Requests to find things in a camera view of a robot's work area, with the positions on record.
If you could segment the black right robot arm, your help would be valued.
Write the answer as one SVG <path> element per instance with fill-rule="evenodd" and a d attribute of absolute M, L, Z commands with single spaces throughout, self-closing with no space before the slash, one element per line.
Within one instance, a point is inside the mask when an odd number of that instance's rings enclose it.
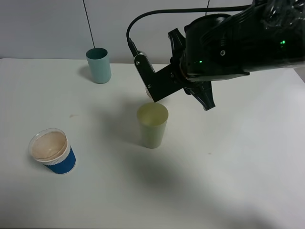
<path fill-rule="evenodd" d="M 184 28 L 179 82 L 205 110 L 214 108 L 212 82 L 305 62 L 305 3 L 255 0 L 244 11 L 200 17 Z"/>

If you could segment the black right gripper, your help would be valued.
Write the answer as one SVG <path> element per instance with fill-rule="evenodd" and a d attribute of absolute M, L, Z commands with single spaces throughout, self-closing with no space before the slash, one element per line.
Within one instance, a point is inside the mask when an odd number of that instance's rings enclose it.
<path fill-rule="evenodd" d="M 184 87 L 208 111 L 215 107 L 211 81 L 248 76 L 238 56 L 236 32 L 229 14 L 210 14 L 195 19 L 184 27 L 168 32 L 171 43 L 171 64 L 183 78 L 198 82 Z"/>

